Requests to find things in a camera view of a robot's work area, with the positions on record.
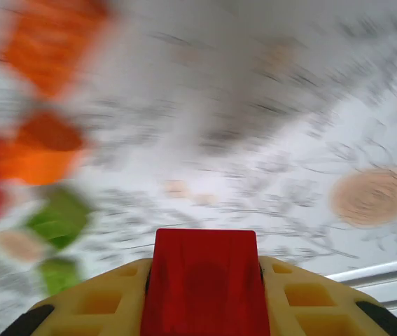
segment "orange block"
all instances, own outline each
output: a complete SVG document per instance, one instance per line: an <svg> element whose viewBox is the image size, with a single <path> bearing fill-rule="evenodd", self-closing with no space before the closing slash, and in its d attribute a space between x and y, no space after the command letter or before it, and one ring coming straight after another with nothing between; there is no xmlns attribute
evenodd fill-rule
<svg viewBox="0 0 397 336"><path fill-rule="evenodd" d="M0 179L54 183L67 175L83 147L80 133L56 113L36 111L14 140L0 142Z"/></svg>
<svg viewBox="0 0 397 336"><path fill-rule="evenodd" d="M108 17L100 0L25 0L1 59L42 98L57 95Z"/></svg>

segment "green block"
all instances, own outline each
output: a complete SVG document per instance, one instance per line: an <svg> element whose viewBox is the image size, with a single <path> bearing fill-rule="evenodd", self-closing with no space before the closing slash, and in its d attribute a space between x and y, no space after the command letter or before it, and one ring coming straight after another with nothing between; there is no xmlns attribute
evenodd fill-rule
<svg viewBox="0 0 397 336"><path fill-rule="evenodd" d="M25 226L35 231L57 250L74 242L88 224L91 208L66 188L48 195L48 203Z"/></svg>
<svg viewBox="0 0 397 336"><path fill-rule="evenodd" d="M69 259L48 259L38 269L49 295L58 294L81 282L76 263Z"/></svg>

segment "green object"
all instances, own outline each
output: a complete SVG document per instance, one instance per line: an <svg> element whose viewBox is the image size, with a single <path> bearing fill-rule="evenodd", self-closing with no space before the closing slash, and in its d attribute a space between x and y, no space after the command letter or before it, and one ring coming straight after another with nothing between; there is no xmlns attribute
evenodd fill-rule
<svg viewBox="0 0 397 336"><path fill-rule="evenodd" d="M38 269L49 295L58 294L81 282L76 263L69 259L48 259Z"/></svg>
<svg viewBox="0 0 397 336"><path fill-rule="evenodd" d="M48 203L25 224L57 250L74 242L88 224L91 208L75 193L57 187Z"/></svg>

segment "orange object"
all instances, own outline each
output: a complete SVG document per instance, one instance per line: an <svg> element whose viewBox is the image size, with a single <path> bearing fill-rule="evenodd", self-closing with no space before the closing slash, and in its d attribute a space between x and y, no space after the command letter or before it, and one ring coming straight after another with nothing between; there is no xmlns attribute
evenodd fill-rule
<svg viewBox="0 0 397 336"><path fill-rule="evenodd" d="M36 111L14 140L0 142L0 178L54 183L66 176L83 145L79 132L55 112Z"/></svg>
<svg viewBox="0 0 397 336"><path fill-rule="evenodd" d="M72 78L94 33L108 17L100 0L25 0L1 59L27 77L43 98Z"/></svg>

